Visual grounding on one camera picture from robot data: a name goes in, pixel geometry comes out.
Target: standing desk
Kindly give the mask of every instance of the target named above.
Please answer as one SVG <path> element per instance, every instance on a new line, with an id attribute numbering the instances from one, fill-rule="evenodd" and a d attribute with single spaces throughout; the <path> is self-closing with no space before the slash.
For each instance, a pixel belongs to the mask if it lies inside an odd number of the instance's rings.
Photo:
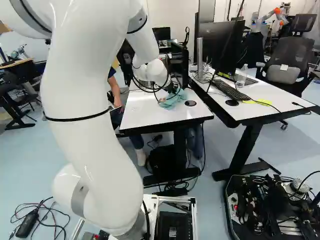
<path id="1" fill-rule="evenodd" d="M 208 69 L 208 72 L 211 74 L 213 74 L 214 71 L 212 68 Z M 211 74 L 206 73 L 204 78 L 207 77 L 208 81 L 212 77 Z M 196 74 L 192 72 L 189 73 L 189 76 L 192 79 L 190 82 L 192 89 L 228 128 L 236 128 L 240 124 L 246 126 L 229 168 L 212 173 L 215 181 L 228 180 L 235 174 L 250 174 L 270 168 L 270 165 L 264 161 L 246 164 L 263 125 L 303 115 L 310 111 L 320 115 L 319 106 L 253 76 L 248 77 L 257 80 L 258 83 L 244 86 L 238 90 L 256 101 L 259 99 L 271 101 L 271 104 L 280 112 L 271 106 L 257 103 L 250 104 L 240 102 L 238 106 L 229 106 L 225 102 L 230 98 L 225 96 L 222 91 L 216 89 L 214 86 L 210 86 L 209 93 L 207 93 L 206 91 L 209 86 L 207 81 L 198 81 Z M 219 78 L 235 88 L 234 82 L 219 76 L 215 76 L 215 78 Z"/>
<path id="2" fill-rule="evenodd" d="M 20 77 L 20 72 L 24 72 L 25 70 L 25 63 L 32 61 L 33 58 L 28 58 L 28 59 L 24 59 L 24 60 L 17 60 L 14 63 L 11 63 L 9 65 L 5 65 L 5 66 L 0 66 L 0 70 L 7 70 L 12 72 L 13 74 L 17 75 L 18 77 Z M 28 94 L 30 95 L 34 95 L 37 94 L 37 92 L 35 91 L 35 89 L 32 87 L 32 85 L 30 84 L 30 82 L 23 82 L 21 84 L 25 90 L 28 92 Z"/>
<path id="3" fill-rule="evenodd" d="M 178 102 L 173 109 L 160 107 L 153 93 L 147 93 L 137 88 L 131 81 L 120 133 L 138 135 L 173 131 L 175 159 L 179 163 L 187 162 L 185 130 L 206 120 L 214 118 L 212 112 L 192 89 L 185 89 L 187 100 L 196 102 L 195 106 L 186 106 L 185 101 Z M 156 93 L 158 99 L 168 93 L 160 90 Z M 198 167 L 187 168 L 183 176 L 177 175 L 177 180 L 198 176 Z M 143 178 L 145 186 L 160 183 L 153 175 Z"/>

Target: plug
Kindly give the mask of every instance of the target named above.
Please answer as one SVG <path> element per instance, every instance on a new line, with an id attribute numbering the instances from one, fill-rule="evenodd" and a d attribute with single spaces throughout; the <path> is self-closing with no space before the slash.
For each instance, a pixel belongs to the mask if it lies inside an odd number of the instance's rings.
<path id="1" fill-rule="evenodd" d="M 158 143 L 162 140 L 162 138 L 163 138 L 162 134 L 159 134 L 159 135 L 153 137 L 153 141 L 155 143 Z"/>

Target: blue floor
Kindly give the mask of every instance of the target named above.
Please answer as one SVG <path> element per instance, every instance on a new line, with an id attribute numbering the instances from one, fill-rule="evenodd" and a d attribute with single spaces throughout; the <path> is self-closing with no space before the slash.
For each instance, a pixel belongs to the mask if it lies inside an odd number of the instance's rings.
<path id="1" fill-rule="evenodd" d="M 320 84 L 312 83 L 303 97 L 320 105 Z M 51 195 L 52 181 L 66 159 L 57 146 L 48 122 L 42 121 L 41 110 L 31 114 L 38 122 L 33 128 L 6 131 L 0 136 L 0 239 L 8 239 L 14 225 L 10 217 L 17 205 L 39 202 Z M 286 131 L 276 122 L 265 125 L 249 157 L 248 162 L 256 162 L 262 157 L 276 166 L 284 176 L 304 178 L 310 172 L 320 170 L 320 116 L 302 115 L 288 119 Z M 222 182 L 214 182 L 211 173 L 228 167 L 235 152 L 243 126 L 227 128 L 217 117 L 204 123 L 207 161 L 203 175 L 195 188 L 189 193 L 197 199 L 198 235 L 200 240 L 230 239 L 222 199 Z M 121 139 L 121 144 L 136 163 L 135 153 L 128 139 Z M 142 176 L 147 172 L 139 168 Z M 320 174 L 313 175 L 309 184 L 314 192 L 320 191 Z M 156 192 L 148 189 L 146 193 Z M 57 221 L 62 225 L 63 217 Z M 71 235 L 78 217 L 71 215 L 71 222 L 66 228 Z M 83 231 L 98 231 L 88 223 Z M 33 240 L 53 239 L 53 229 L 39 228 Z"/>

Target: white wall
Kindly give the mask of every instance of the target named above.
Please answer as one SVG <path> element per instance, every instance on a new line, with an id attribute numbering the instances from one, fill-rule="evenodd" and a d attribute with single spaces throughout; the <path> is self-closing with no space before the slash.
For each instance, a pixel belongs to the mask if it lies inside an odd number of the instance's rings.
<path id="1" fill-rule="evenodd" d="M 230 17 L 236 17 L 242 0 L 231 0 Z M 305 14 L 312 7 L 315 0 L 262 0 L 259 17 L 267 14 L 276 7 L 280 7 L 281 2 L 291 2 L 290 15 Z M 243 5 L 241 16 L 244 16 L 245 25 L 250 26 L 251 17 L 253 12 L 257 12 L 259 9 L 260 0 L 246 0 Z M 224 20 L 225 11 L 228 11 L 229 0 L 216 0 L 215 4 L 215 22 L 221 22 Z M 266 22 L 272 23 L 276 20 L 276 16 L 269 18 Z"/>
<path id="2" fill-rule="evenodd" d="M 194 53 L 194 29 L 195 13 L 198 11 L 199 0 L 142 0 L 148 11 L 149 21 L 152 27 L 171 27 L 171 38 L 183 42 L 185 28 L 190 28 L 188 49 L 190 56 Z M 281 2 L 291 2 L 290 14 L 306 13 L 315 0 L 262 0 L 260 17 L 279 7 Z M 230 18 L 236 17 L 241 0 L 231 0 Z M 252 12 L 257 12 L 260 0 L 245 0 L 242 16 L 246 25 L 250 25 Z M 229 0 L 215 0 L 214 21 L 221 22 L 227 15 Z M 0 44 L 5 52 L 10 54 L 22 44 L 28 44 L 25 51 L 36 61 L 46 60 L 49 47 L 42 39 L 31 39 L 15 32 L 7 32 L 0 36 Z"/>
<path id="3" fill-rule="evenodd" d="M 20 45 L 27 44 L 24 47 L 25 53 L 34 58 L 34 61 L 47 60 L 48 57 L 49 46 L 45 44 L 44 39 L 32 39 L 11 31 L 1 34 L 0 44 L 2 50 L 9 56 Z"/>

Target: blue shirt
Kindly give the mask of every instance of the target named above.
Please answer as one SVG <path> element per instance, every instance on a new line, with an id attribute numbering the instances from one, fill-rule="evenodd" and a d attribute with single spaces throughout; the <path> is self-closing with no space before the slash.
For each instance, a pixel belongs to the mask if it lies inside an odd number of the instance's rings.
<path id="1" fill-rule="evenodd" d="M 113 67 L 111 67 L 109 71 L 108 79 L 111 78 L 113 75 L 115 75 L 116 72 L 117 71 Z"/>

